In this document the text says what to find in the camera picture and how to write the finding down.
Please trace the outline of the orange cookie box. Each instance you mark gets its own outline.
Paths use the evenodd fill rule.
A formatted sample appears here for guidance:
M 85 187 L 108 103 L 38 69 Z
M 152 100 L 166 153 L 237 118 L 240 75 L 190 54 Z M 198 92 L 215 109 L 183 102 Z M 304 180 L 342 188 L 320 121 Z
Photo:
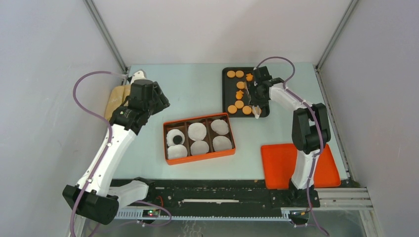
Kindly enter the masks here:
M 227 113 L 163 123 L 165 160 L 169 165 L 225 157 L 236 145 Z

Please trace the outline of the black sandwich cookie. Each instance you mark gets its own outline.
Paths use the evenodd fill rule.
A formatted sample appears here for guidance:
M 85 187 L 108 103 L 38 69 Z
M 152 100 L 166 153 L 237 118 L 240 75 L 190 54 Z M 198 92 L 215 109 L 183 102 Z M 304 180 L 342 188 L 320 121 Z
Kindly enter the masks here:
M 172 141 L 175 145 L 182 145 L 184 143 L 184 138 L 181 135 L 175 135 Z

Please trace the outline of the black cookie tray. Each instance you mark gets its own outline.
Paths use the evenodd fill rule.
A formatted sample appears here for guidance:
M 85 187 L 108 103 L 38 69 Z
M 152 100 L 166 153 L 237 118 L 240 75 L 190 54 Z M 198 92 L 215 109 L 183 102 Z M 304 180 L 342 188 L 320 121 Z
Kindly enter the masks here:
M 253 74 L 253 67 L 226 67 L 222 70 L 222 109 L 230 118 L 249 118 L 253 116 L 244 114 L 242 108 L 237 109 L 236 113 L 228 111 L 229 106 L 235 105 L 236 101 L 242 101 L 244 106 L 251 108 L 247 88 L 252 84 L 247 77 Z

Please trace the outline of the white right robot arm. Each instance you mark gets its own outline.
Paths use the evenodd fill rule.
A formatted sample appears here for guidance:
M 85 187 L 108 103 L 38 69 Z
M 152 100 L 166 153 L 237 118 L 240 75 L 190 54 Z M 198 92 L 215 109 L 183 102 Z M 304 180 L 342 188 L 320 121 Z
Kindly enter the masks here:
M 287 193 L 288 202 L 301 206 L 314 184 L 318 156 L 330 140 L 327 109 L 324 104 L 312 104 L 302 99 L 281 78 L 273 78 L 267 67 L 255 67 L 253 81 L 247 87 L 250 107 L 255 118 L 270 101 L 280 104 L 293 113 L 292 141 L 297 149 L 296 165 L 291 177 L 292 187 Z

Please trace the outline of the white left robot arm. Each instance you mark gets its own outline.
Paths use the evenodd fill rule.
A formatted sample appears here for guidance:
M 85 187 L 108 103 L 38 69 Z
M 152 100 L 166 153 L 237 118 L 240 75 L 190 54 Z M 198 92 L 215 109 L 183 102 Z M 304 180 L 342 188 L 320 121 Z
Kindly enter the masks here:
M 78 215 L 108 225 L 122 207 L 136 201 L 146 206 L 155 202 L 156 192 L 143 180 L 114 189 L 110 185 L 122 156 L 149 117 L 169 106 L 156 81 L 136 79 L 130 84 L 130 95 L 113 111 L 111 130 L 93 162 L 76 185 L 66 185 L 62 192 Z

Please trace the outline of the metal tongs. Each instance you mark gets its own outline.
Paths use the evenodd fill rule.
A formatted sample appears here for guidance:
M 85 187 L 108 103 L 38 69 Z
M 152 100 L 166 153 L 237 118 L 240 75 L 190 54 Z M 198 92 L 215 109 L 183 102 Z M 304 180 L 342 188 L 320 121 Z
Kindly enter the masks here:
M 255 104 L 254 101 L 252 100 L 251 93 L 250 93 L 250 90 L 248 88 L 246 88 L 246 93 L 247 93 L 247 96 L 248 96 L 249 105 L 252 109 L 252 114 L 254 115 L 254 117 L 256 119 L 259 119 L 260 115 L 261 115 L 261 108 L 260 108 L 259 105 Z

